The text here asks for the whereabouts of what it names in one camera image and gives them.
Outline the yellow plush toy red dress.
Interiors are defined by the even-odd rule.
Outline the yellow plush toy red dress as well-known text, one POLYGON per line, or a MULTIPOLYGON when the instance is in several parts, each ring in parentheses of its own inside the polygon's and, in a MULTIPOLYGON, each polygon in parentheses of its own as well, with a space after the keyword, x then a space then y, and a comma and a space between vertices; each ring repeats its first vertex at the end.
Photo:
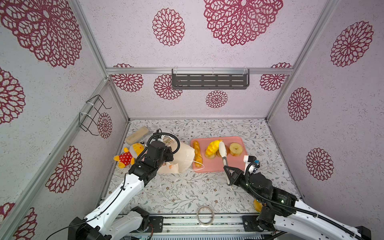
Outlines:
POLYGON ((141 143, 135 143, 130 148, 124 148, 124 152, 118 156, 114 156, 114 160, 118 162, 118 167, 123 169, 132 166, 138 156, 144 151, 145 146, 141 143))

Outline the clear tape roll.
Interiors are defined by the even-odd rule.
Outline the clear tape roll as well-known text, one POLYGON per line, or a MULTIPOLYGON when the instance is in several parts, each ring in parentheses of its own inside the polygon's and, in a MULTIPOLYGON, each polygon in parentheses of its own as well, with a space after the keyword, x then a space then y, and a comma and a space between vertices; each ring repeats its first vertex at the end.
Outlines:
POLYGON ((201 206, 197 210, 196 219, 200 226, 206 228, 213 224, 215 213, 209 206, 201 206))

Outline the round orange fake bun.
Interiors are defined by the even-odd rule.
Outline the round orange fake bun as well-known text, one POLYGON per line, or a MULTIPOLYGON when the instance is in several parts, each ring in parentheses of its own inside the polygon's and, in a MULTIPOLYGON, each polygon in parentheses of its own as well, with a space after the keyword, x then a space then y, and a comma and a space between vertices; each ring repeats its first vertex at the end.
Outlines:
MULTIPOLYGON (((226 148, 226 156, 228 156, 228 155, 230 154, 230 149, 229 149, 229 147, 228 147, 227 145, 225 145, 225 148, 226 148)), ((222 155, 221 155, 221 153, 220 153, 220 150, 218 150, 218 151, 216 152, 216 155, 217 155, 219 158, 222 158, 222 155)))

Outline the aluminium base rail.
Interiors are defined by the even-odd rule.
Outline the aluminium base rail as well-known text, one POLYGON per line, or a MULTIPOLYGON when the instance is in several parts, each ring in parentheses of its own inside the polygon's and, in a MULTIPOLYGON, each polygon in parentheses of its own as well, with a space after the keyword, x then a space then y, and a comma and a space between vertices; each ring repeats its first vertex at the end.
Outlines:
POLYGON ((150 214, 146 233, 155 237, 177 235, 266 239, 296 236, 303 240, 334 240, 337 235, 319 217, 298 212, 288 217, 275 216, 271 225, 262 223, 257 214, 150 214))

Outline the grey wall shelf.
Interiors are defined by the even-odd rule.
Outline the grey wall shelf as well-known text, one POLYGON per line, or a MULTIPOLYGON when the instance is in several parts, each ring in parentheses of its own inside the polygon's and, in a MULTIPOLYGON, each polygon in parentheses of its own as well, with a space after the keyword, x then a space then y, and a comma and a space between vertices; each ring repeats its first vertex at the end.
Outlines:
POLYGON ((242 74, 179 74, 172 69, 172 87, 175 90, 246 90, 250 75, 242 74))

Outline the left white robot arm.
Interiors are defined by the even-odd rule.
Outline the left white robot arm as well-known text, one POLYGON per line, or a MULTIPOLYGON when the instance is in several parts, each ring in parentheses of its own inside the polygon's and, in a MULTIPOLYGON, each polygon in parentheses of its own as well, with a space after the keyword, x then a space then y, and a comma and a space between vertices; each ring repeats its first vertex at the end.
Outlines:
POLYGON ((155 232, 149 212, 133 208, 125 217, 116 219, 123 208, 153 179, 165 162, 173 160, 173 154, 147 153, 142 162, 137 161, 125 175, 120 186, 84 219, 76 217, 69 225, 69 240, 120 240, 138 231, 155 232))

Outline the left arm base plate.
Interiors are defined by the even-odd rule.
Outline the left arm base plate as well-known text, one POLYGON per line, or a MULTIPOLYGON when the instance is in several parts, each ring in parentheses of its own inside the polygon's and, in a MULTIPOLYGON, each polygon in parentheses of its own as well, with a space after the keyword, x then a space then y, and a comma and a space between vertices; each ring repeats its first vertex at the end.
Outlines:
POLYGON ((164 217, 159 216, 147 216, 143 218, 140 227, 132 231, 132 233, 162 233, 164 225, 164 217))

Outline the pink plastic tray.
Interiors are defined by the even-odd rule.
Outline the pink plastic tray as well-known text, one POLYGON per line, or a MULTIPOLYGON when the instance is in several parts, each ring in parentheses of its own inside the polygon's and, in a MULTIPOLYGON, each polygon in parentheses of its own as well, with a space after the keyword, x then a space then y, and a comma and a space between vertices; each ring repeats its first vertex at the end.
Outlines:
POLYGON ((201 138, 201 139, 192 139, 190 146, 193 147, 193 142, 197 141, 200 145, 201 155, 203 159, 204 167, 197 168, 195 164, 192 164, 193 169, 197 173, 209 173, 209 172, 222 172, 224 171, 224 164, 222 158, 215 156, 214 159, 208 159, 205 156, 205 150, 209 144, 215 140, 222 140, 224 144, 229 147, 232 143, 240 144, 243 148, 243 152, 239 156, 232 156, 228 154, 228 165, 230 167, 239 168, 241 170, 245 169, 244 156, 247 155, 247 150, 245 148, 243 139, 241 137, 215 137, 215 138, 201 138))

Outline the yellow fake croissant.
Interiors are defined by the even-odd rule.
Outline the yellow fake croissant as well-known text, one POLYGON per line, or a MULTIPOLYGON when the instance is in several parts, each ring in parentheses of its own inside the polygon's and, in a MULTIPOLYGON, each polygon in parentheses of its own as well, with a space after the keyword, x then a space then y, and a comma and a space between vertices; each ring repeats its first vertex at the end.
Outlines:
POLYGON ((219 150, 220 142, 222 142, 222 140, 215 140, 208 145, 205 151, 206 158, 214 159, 217 156, 216 153, 219 150))

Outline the white paper bag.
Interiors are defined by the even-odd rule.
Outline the white paper bag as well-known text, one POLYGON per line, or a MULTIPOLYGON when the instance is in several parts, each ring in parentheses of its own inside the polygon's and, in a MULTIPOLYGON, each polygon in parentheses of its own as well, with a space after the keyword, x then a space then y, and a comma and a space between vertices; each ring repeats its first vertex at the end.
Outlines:
POLYGON ((202 163, 195 159, 195 149, 187 144, 180 142, 179 150, 173 155, 174 160, 165 162, 158 170, 157 174, 181 174, 186 170, 198 171, 205 168, 202 163))

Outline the yellow ring-shaped fake bread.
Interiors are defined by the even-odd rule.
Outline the yellow ring-shaped fake bread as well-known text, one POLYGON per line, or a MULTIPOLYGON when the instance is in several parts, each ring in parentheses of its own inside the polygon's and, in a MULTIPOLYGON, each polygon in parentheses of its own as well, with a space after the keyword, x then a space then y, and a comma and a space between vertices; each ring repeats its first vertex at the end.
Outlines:
POLYGON ((244 151, 242 145, 238 143, 231 143, 229 146, 229 150, 230 150, 230 155, 234 157, 240 156, 244 151))

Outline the steel tongs cream tips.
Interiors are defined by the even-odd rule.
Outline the steel tongs cream tips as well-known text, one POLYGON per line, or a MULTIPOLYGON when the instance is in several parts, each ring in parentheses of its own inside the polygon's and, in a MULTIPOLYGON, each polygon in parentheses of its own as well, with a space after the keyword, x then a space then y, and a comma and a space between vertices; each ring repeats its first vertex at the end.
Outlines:
POLYGON ((228 166, 228 159, 227 159, 227 148, 224 142, 219 143, 219 153, 223 160, 224 170, 226 170, 226 166, 228 166))

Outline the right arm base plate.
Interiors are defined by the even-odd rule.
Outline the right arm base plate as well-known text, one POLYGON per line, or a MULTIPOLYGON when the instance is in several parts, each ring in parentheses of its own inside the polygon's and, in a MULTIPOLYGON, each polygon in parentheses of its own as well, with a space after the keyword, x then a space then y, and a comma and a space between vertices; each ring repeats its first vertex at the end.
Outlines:
POLYGON ((245 232, 263 232, 259 224, 259 215, 243 215, 243 227, 245 232))

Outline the long twisted fake bread stick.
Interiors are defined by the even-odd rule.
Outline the long twisted fake bread stick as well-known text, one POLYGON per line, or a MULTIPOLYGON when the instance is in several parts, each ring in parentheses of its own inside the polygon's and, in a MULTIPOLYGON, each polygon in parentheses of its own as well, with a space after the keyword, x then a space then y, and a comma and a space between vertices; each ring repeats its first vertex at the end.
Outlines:
POLYGON ((196 168, 200 168, 203 166, 203 158, 201 155, 200 144, 198 141, 193 141, 193 148, 195 150, 195 158, 194 158, 195 166, 196 168))

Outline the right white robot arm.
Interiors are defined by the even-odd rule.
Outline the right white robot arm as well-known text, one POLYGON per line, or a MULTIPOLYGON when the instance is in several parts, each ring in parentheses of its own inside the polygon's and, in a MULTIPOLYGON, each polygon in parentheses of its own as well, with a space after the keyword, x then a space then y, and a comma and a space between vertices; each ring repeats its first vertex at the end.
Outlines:
POLYGON ((342 224, 305 204, 296 196, 273 186, 261 173, 252 174, 251 163, 245 171, 224 166, 231 185, 250 194, 261 204, 257 217, 243 217, 246 231, 273 232, 271 239, 292 234, 305 240, 370 240, 371 230, 364 226, 342 224))

